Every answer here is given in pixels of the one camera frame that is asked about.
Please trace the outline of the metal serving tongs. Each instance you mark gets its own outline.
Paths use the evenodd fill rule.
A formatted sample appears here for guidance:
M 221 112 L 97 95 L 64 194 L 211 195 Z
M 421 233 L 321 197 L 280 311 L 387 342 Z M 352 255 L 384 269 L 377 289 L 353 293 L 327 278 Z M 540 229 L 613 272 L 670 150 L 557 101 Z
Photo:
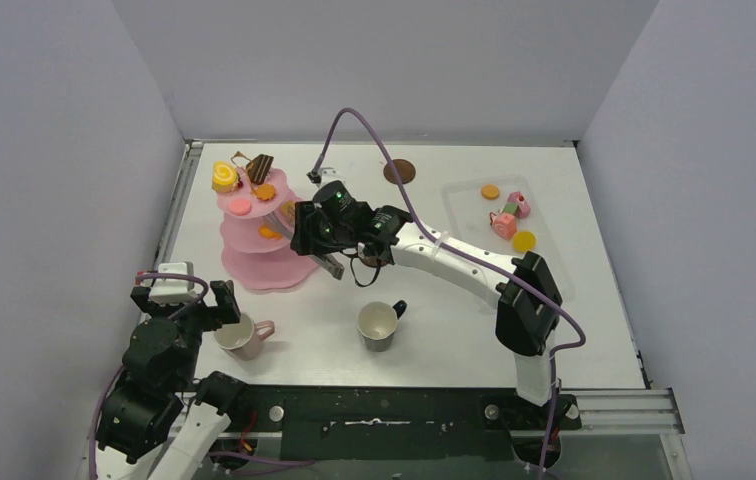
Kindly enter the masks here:
M 269 213 L 262 216 L 266 226 L 281 234 L 287 240 L 294 236 L 294 228 L 281 220 L 277 213 Z M 345 267 L 332 255 L 310 255 L 310 258 L 323 270 L 327 271 L 336 280 L 341 280 L 345 273 Z

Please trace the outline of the yellow square biscuit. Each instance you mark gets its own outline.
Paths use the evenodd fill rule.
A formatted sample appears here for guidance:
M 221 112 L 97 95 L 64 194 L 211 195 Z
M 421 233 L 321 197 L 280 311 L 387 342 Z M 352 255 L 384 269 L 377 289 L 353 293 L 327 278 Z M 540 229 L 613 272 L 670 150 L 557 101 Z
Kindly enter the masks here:
M 282 218 L 288 224 L 294 224 L 296 218 L 296 203 L 294 201 L 286 201 L 279 207 L 279 212 Z

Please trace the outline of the orange flower cookie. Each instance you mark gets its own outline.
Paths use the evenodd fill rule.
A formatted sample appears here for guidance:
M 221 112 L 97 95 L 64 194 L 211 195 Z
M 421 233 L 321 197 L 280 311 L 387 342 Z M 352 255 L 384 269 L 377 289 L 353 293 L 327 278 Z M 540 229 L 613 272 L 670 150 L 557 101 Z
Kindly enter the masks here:
M 262 238 L 264 238 L 266 240 L 277 241 L 277 240 L 281 240 L 283 238 L 283 235 L 281 233 L 273 230 L 272 228 L 270 228 L 270 227 L 268 227 L 266 225 L 261 225 L 258 228 L 258 234 Z

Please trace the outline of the orange scalloped cookie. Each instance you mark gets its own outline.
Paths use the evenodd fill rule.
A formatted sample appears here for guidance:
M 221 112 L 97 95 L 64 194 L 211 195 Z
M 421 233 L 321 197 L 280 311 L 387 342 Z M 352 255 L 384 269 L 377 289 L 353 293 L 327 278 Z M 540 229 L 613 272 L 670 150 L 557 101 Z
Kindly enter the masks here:
M 274 200 L 278 191 L 277 188 L 271 183 L 264 183 L 260 185 L 251 185 L 251 195 L 254 199 L 260 203 L 266 203 Z

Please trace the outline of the chocolate layered cake slice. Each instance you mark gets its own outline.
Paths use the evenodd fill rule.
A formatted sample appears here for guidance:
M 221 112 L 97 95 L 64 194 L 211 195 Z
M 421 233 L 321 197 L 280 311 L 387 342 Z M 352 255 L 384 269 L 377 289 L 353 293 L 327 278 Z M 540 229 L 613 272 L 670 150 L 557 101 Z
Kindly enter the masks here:
M 267 154 L 259 154 L 246 164 L 245 171 L 253 185 L 261 185 L 266 182 L 272 170 L 274 157 Z

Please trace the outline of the pink round macaron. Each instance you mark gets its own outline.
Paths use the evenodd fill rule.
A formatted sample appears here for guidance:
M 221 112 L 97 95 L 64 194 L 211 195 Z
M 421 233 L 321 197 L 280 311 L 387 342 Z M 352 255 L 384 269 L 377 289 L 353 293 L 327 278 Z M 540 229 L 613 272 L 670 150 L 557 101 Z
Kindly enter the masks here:
M 235 216 L 245 216 L 252 211 L 252 202 L 246 198 L 233 199 L 228 205 L 228 211 Z

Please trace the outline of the yellow swirl roll cake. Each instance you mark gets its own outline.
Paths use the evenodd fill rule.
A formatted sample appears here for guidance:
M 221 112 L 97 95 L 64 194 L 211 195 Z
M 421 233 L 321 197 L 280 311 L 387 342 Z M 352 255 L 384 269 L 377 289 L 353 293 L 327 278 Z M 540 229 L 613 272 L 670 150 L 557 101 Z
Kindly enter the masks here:
M 227 194 L 238 190 L 242 185 L 237 168 L 228 162 L 217 161 L 213 164 L 211 188 L 217 194 Z

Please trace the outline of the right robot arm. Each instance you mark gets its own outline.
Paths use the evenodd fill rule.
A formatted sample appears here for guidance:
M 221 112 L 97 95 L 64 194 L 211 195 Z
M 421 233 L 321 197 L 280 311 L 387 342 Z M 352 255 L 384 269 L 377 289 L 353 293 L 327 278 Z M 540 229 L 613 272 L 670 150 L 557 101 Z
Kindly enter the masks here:
M 291 249 L 321 257 L 351 250 L 379 266 L 417 269 L 460 287 L 496 312 L 495 336 L 515 359 L 519 419 L 540 427 L 556 412 L 550 354 L 563 299 L 543 257 L 493 253 L 417 221 L 357 201 L 339 180 L 294 205 Z

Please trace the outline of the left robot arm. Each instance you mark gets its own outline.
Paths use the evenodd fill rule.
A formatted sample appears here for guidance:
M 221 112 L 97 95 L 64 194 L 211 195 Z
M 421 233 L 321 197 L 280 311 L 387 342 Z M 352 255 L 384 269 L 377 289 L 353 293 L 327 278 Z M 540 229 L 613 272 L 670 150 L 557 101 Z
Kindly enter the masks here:
M 184 274 L 202 291 L 174 303 L 152 295 L 169 273 L 141 273 L 130 293 L 146 318 L 101 394 L 90 426 L 92 479 L 190 479 L 218 436 L 251 418 L 246 383 L 215 371 L 197 380 L 202 336 L 239 324 L 230 281 Z

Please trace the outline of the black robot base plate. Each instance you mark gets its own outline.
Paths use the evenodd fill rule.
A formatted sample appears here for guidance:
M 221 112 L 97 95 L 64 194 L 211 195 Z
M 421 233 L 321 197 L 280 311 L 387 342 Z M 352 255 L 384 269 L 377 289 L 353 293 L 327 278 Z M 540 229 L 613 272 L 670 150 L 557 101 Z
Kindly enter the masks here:
M 577 399 L 556 409 L 521 399 L 511 388 L 384 388 L 255 385 L 238 418 L 212 446 L 260 450 L 279 443 L 287 461 L 433 460 L 472 456 L 533 462 L 543 434 L 556 440 L 582 426 Z

